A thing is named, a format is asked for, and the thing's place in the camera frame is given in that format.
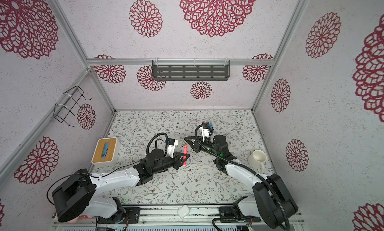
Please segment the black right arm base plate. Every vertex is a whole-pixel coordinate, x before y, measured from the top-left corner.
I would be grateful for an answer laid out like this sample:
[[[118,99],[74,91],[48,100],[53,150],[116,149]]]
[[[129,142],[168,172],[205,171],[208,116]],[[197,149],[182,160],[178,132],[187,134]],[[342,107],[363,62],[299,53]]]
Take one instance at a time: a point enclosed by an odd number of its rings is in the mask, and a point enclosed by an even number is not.
[[[223,223],[230,222],[256,222],[261,221],[260,217],[243,215],[239,208],[235,206],[221,206],[219,207],[220,221]]]

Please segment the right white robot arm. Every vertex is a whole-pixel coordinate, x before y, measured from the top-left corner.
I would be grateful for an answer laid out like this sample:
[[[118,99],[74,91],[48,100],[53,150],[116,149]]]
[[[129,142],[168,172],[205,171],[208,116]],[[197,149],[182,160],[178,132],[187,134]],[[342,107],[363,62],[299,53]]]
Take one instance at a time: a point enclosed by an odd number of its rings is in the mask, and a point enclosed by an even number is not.
[[[259,174],[243,165],[229,151],[227,139],[216,135],[212,141],[200,136],[185,137],[186,143],[196,152],[215,157],[216,168],[252,189],[253,197],[244,196],[230,208],[224,208],[219,221],[263,221],[269,228],[291,229],[289,218],[298,207],[280,176]]]

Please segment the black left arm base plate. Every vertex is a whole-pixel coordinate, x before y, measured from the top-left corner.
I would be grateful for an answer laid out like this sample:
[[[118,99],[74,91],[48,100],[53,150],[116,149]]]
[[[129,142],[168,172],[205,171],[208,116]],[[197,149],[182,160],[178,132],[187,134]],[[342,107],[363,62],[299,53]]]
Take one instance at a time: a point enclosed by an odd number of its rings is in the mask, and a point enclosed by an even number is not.
[[[105,219],[102,217],[97,218],[97,224],[137,224],[140,218],[141,208],[128,207],[125,208],[125,212],[120,211],[112,217]]]

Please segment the pink highlighter pen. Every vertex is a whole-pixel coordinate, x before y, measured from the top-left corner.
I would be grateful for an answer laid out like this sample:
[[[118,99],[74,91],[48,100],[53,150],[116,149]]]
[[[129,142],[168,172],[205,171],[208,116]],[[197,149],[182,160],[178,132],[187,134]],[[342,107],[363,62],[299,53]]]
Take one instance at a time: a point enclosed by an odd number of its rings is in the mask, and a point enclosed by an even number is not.
[[[184,163],[183,163],[183,166],[186,166],[187,164],[187,154],[188,154],[188,144],[185,144],[184,146],[184,157],[183,157],[183,160],[184,160]]]

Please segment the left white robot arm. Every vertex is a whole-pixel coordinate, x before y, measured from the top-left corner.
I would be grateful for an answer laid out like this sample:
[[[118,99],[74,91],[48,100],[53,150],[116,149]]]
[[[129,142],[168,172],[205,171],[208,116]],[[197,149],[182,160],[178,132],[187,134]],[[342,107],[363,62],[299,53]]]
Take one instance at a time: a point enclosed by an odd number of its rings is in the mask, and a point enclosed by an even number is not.
[[[102,193],[146,184],[155,174],[170,168],[178,170],[189,157],[184,153],[174,153],[169,157],[157,149],[134,166],[123,166],[108,174],[89,173],[80,169],[52,192],[58,221],[66,223],[79,216],[94,216],[117,223],[125,217],[126,211],[117,197],[103,198]]]

